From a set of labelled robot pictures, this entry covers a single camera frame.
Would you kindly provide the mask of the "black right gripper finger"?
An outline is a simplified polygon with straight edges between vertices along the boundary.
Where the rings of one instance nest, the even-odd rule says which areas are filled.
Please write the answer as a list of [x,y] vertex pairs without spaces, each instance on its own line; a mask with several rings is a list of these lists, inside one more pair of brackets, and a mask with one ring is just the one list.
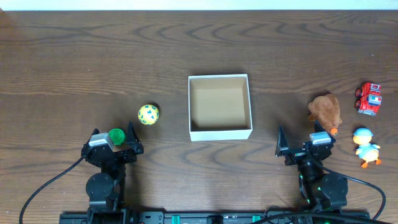
[[318,120],[315,120],[314,122],[314,129],[316,133],[325,132],[325,129]]
[[280,157],[280,156],[286,156],[289,153],[289,145],[287,142],[287,139],[285,137],[284,130],[282,126],[279,126],[279,132],[278,132],[278,140],[277,140],[277,145],[275,149],[275,156]]

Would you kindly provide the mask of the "green spinning top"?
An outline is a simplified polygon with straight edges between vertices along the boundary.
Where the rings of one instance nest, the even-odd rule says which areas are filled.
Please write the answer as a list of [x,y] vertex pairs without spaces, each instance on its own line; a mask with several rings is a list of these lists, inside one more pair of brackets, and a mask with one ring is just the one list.
[[126,140],[126,134],[120,128],[114,128],[109,133],[111,140],[113,141],[114,145],[120,146],[124,144]]

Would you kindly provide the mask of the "brown plush toy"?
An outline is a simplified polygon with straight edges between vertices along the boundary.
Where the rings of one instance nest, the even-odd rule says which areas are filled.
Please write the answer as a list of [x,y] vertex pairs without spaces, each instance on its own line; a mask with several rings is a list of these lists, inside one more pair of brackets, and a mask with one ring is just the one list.
[[340,105],[333,94],[316,97],[308,104],[310,121],[318,121],[321,126],[332,136],[338,134],[338,126],[342,123],[340,118]]

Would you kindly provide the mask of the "yellow letter ball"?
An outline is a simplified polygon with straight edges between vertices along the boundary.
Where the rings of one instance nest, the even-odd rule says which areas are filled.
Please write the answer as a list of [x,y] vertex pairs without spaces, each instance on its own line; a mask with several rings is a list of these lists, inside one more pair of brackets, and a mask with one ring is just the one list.
[[142,124],[149,126],[157,122],[159,115],[159,109],[156,106],[150,104],[141,106],[137,114],[139,121]]

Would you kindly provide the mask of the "yellow duck toy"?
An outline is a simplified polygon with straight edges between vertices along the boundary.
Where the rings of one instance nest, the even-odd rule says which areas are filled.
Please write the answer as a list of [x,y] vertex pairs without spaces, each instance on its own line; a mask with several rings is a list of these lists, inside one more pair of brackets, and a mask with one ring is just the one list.
[[358,145],[355,154],[363,160],[361,167],[363,169],[368,167],[370,162],[375,162],[376,165],[381,164],[379,158],[379,149],[377,144],[371,144],[373,133],[368,128],[358,128],[353,133],[353,142]]

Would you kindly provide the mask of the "red toy truck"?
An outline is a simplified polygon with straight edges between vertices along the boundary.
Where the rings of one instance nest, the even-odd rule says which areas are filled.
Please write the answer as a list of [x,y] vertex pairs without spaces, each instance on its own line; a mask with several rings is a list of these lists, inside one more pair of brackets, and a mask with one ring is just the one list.
[[382,102],[381,85],[366,82],[355,91],[357,101],[354,107],[361,114],[377,115]]

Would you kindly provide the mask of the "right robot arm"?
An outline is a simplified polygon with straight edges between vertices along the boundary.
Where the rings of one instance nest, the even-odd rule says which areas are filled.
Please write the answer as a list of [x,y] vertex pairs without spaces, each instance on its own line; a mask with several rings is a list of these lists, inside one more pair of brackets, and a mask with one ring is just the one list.
[[348,180],[332,172],[325,173],[322,161],[331,156],[336,142],[316,121],[315,132],[302,147],[289,147],[282,127],[279,127],[275,156],[284,157],[286,166],[297,166],[302,197],[312,209],[338,210],[347,205]]

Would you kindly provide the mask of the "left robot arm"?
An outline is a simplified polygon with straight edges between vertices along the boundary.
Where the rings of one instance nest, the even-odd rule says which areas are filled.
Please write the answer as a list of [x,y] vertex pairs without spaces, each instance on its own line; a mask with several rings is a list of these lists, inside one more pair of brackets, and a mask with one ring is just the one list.
[[137,213],[124,207],[126,164],[137,161],[137,155],[144,153],[133,123],[128,124],[126,134],[127,148],[114,151],[114,143],[108,133],[93,131],[90,139],[83,145],[81,156],[101,171],[92,175],[86,183],[89,196],[87,224],[129,224],[137,223]]

